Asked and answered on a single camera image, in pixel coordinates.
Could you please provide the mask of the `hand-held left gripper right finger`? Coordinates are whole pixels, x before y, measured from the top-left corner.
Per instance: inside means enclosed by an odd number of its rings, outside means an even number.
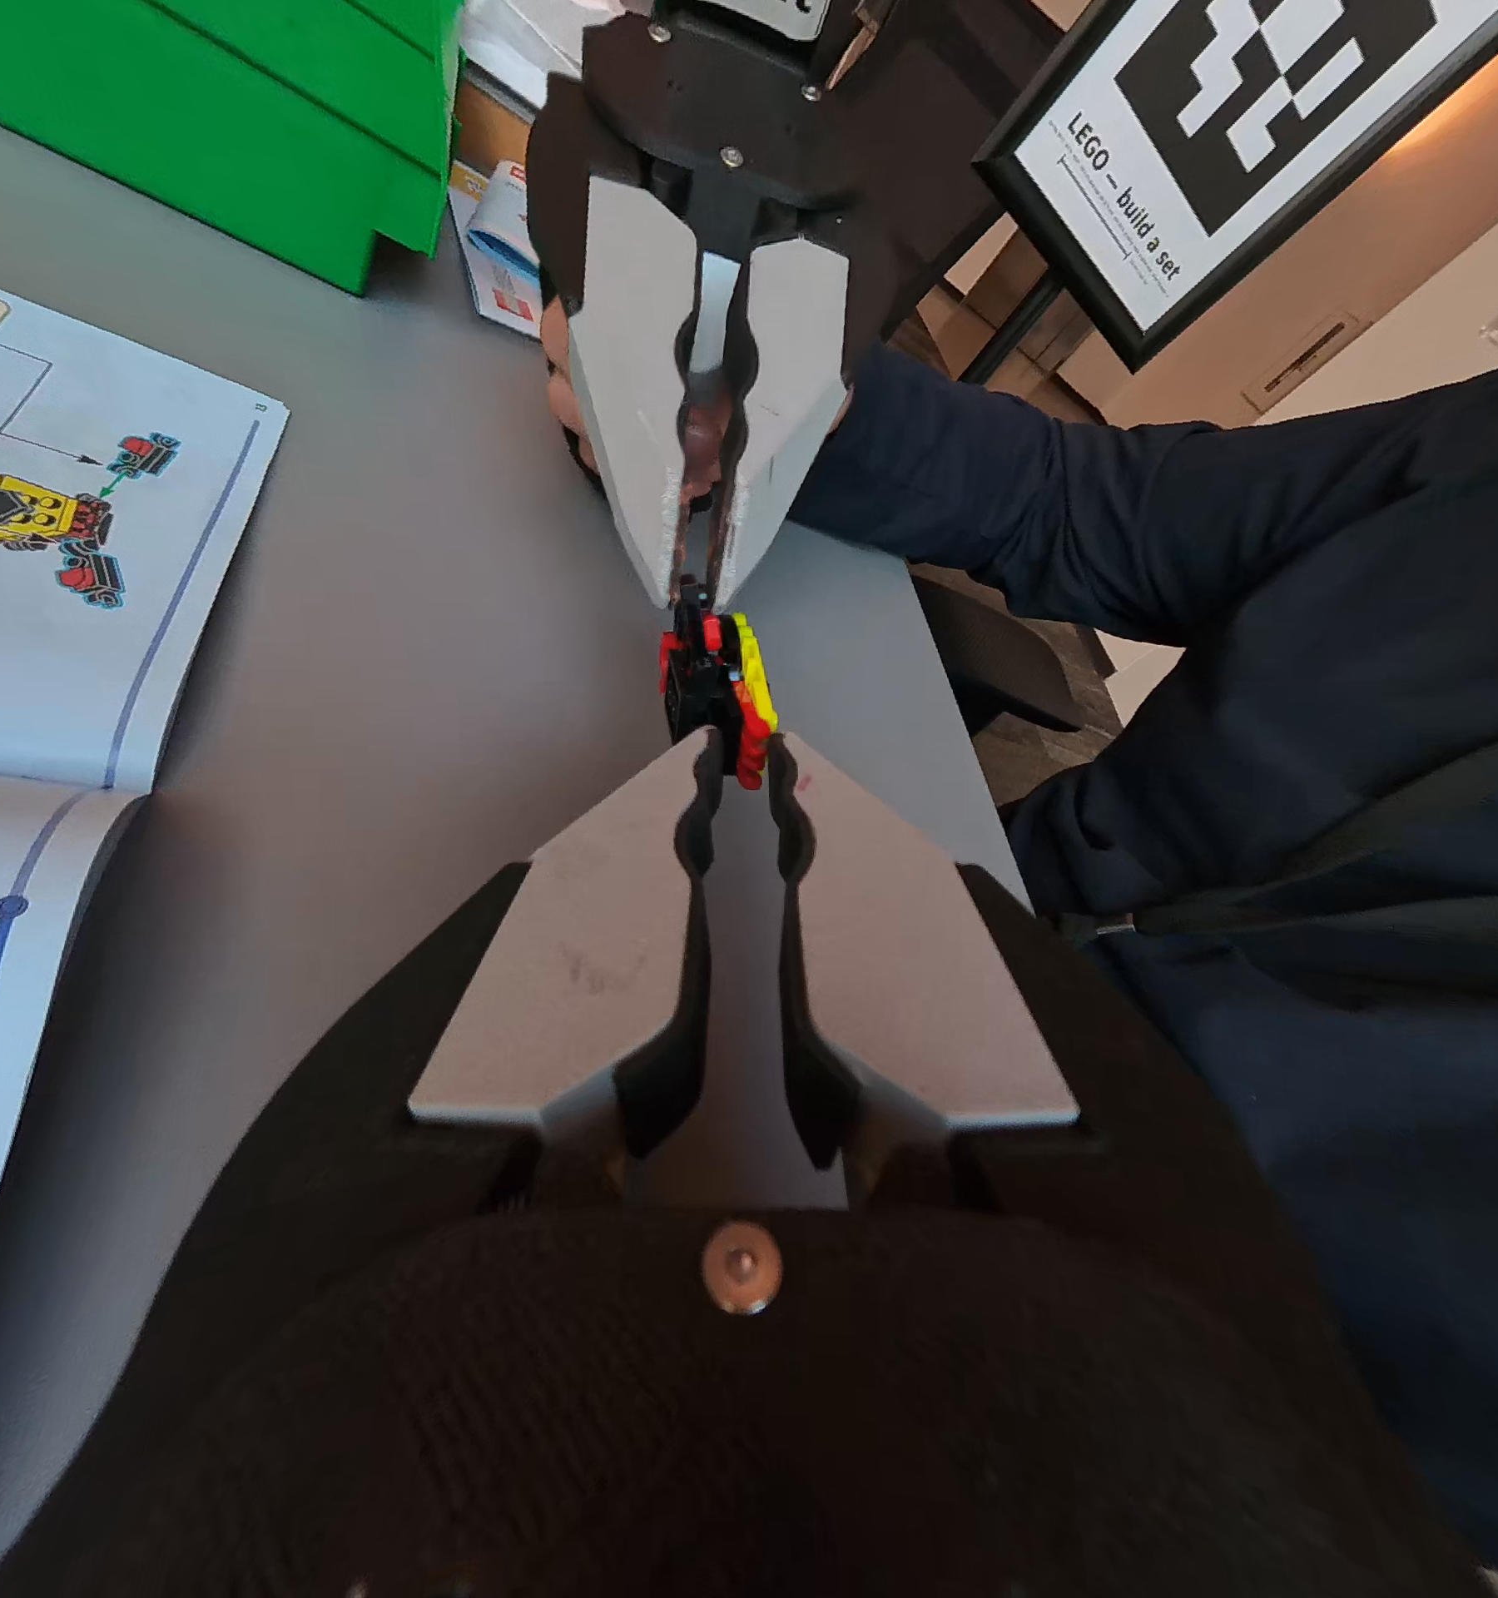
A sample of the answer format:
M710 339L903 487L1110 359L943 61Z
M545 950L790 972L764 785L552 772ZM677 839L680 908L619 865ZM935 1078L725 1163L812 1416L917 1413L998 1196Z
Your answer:
M818 1170L1080 1125L965 872L793 732L769 749L784 883L782 1070Z

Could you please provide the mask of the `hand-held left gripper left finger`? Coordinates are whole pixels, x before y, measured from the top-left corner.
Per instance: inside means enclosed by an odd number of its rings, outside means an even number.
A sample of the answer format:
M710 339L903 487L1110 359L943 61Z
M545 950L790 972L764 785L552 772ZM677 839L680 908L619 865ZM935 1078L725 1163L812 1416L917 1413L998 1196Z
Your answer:
M547 844L519 878L406 1107L644 1160L704 1080L717 730L697 729Z

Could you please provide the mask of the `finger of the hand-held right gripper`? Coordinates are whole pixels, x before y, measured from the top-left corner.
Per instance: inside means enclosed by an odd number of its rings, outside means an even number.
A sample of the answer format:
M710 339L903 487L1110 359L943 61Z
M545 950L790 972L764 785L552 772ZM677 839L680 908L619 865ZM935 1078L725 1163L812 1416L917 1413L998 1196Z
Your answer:
M649 189L592 173L569 374L620 542L657 609L675 600L709 494L704 437L690 431L699 303L694 231Z
M764 561L847 396L848 269L843 254L803 236L759 244L747 261L742 323L754 369L734 404L710 529L717 610Z

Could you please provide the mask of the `red yellow black lego model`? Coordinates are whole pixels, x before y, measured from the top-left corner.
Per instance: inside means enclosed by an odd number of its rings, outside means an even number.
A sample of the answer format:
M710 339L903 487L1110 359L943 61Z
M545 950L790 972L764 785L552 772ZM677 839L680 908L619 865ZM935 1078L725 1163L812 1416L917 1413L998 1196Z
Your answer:
M739 785L762 785L779 709L759 637L744 612L712 609L689 572L660 635L659 689L674 744L710 727L720 737L722 765Z

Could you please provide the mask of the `person's right forearm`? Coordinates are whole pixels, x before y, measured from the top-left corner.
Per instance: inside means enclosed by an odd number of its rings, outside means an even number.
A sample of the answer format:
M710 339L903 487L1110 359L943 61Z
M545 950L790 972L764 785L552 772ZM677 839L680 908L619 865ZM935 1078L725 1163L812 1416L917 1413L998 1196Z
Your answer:
M1498 725L1498 371L1258 426L1060 421L887 349L795 496L1243 712Z

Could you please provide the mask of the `lego instruction booklet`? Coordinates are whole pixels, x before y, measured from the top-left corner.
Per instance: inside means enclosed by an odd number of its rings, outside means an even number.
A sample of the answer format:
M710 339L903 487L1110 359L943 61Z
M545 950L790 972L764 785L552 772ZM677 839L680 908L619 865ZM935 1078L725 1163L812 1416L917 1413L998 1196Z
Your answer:
M0 289L0 1186L288 406Z

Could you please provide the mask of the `person's right hand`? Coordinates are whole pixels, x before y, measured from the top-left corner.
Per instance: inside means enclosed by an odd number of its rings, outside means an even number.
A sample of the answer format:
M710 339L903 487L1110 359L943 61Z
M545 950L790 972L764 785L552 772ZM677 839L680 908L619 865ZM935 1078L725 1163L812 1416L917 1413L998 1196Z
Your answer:
M572 384L569 331L569 318L559 296L549 298L539 321L539 342L547 366L547 404L579 469L599 482L595 454Z

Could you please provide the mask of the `small folded leaflet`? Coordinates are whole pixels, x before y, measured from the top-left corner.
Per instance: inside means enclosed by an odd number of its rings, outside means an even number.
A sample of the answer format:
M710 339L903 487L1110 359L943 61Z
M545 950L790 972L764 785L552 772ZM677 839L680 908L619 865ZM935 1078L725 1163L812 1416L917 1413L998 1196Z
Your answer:
M454 159L446 193L479 318L537 341L542 289L527 229L526 168L504 159L481 171Z

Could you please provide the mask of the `white paper bag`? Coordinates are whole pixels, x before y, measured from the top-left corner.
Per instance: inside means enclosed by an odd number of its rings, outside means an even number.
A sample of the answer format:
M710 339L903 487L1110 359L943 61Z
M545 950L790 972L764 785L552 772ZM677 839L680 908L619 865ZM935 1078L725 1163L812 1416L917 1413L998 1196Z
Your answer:
M580 31L570 5L466 1L459 46L467 79L526 121L542 108L550 76L580 76Z

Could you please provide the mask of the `brown cardboard box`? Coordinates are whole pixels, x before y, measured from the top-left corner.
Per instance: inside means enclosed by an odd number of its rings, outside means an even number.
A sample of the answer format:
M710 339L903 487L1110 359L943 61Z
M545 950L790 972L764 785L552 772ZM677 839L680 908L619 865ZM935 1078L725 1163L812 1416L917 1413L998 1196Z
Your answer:
M536 116L512 89L464 68L454 93L454 159L482 174L501 161L524 166Z

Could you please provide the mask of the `black office chair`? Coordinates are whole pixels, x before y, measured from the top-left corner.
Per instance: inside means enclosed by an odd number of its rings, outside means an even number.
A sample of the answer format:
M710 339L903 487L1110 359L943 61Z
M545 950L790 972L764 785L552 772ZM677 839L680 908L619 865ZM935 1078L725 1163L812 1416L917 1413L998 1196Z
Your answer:
M1012 614L990 586L910 564L918 609L968 735L1002 719L1050 734L1113 737L1116 672L1096 629Z

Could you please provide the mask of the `framed black white sign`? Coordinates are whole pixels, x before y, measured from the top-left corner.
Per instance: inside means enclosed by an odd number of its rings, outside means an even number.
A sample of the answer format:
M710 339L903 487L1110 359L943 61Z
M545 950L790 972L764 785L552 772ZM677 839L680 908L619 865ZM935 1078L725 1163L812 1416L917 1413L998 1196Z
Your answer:
M1130 371L1498 55L1498 1L1098 1L975 158Z

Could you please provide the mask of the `green plastic bin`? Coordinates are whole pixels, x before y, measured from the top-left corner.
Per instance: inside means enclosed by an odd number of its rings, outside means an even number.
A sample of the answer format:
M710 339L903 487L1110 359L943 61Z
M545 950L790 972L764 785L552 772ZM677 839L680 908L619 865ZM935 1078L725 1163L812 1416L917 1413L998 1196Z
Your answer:
M447 211L459 1L0 1L0 126L342 291Z

